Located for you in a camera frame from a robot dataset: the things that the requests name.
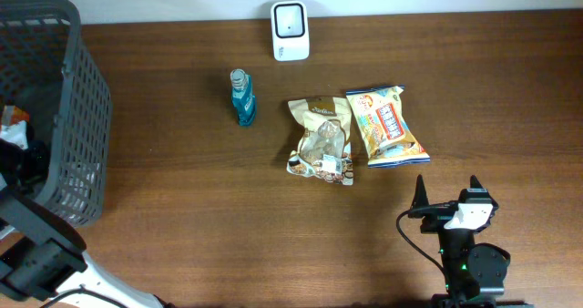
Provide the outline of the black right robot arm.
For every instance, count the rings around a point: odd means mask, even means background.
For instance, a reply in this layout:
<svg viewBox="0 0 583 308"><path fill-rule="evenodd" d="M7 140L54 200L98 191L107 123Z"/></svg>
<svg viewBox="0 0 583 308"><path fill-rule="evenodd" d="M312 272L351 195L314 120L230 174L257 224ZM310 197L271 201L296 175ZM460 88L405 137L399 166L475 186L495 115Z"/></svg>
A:
<svg viewBox="0 0 583 308"><path fill-rule="evenodd" d="M469 187L461 190L457 200L429 202L422 176L416 178L414 197L409 210L396 219L396 229L416 251L433 263L445 280L445 294L435 294L429 301L435 308L518 308L528 307L521 301L499 302L504 295L504 280L511 263L508 251L490 243L475 242L475 235L485 230L499 205L481 185L470 177ZM435 234L439 240L440 261L435 260L403 232L403 217L420 219L420 232Z"/></svg>

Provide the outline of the silver triangular snack packet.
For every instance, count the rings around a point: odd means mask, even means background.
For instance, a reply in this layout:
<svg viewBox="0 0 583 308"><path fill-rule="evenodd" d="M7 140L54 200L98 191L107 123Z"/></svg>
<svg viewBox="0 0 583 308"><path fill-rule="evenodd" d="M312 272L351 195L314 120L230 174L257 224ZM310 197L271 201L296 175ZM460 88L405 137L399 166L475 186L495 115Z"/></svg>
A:
<svg viewBox="0 0 583 308"><path fill-rule="evenodd" d="M28 124L24 120L11 126L2 125L1 140L14 144L23 150L28 149L27 126Z"/></svg>

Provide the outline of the yellow snack bag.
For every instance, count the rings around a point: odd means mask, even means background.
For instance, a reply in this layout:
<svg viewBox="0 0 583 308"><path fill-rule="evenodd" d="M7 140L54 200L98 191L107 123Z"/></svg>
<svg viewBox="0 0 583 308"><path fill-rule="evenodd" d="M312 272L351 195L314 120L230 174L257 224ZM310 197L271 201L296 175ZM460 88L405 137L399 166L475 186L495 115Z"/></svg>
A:
<svg viewBox="0 0 583 308"><path fill-rule="evenodd" d="M401 86L350 90L346 98L360 131L371 169L428 163L430 156L403 117Z"/></svg>

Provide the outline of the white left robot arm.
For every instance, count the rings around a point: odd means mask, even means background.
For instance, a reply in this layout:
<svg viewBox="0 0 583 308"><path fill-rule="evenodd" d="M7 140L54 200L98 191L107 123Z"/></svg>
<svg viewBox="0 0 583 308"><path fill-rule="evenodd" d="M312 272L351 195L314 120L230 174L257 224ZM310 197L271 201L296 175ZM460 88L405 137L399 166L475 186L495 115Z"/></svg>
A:
<svg viewBox="0 0 583 308"><path fill-rule="evenodd" d="M1 253L1 294L36 299L51 307L170 307L105 270L87 252L75 226L59 212L29 199L12 179L1 178L2 231L22 238Z"/></svg>

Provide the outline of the teal mouthwash bottle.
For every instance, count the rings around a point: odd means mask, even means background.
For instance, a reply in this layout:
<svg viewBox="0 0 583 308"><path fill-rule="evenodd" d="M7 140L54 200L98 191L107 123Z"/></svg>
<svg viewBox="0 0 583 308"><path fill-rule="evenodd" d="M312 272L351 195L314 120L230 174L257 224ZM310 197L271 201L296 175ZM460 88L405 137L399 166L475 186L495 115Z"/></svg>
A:
<svg viewBox="0 0 583 308"><path fill-rule="evenodd" d="M230 73L230 81L231 102L237 111L239 125L249 127L257 111L251 76L238 68Z"/></svg>

